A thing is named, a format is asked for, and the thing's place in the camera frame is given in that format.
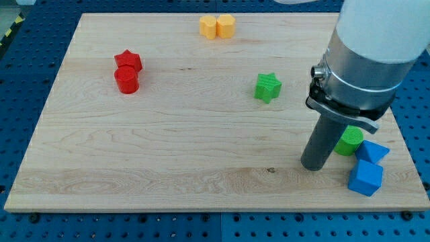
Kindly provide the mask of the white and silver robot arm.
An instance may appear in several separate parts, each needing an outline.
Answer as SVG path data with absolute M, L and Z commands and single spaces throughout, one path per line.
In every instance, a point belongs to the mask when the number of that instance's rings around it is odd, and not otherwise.
M 429 44 L 429 0 L 346 0 L 306 104 L 318 128 L 358 126 L 370 133 Z

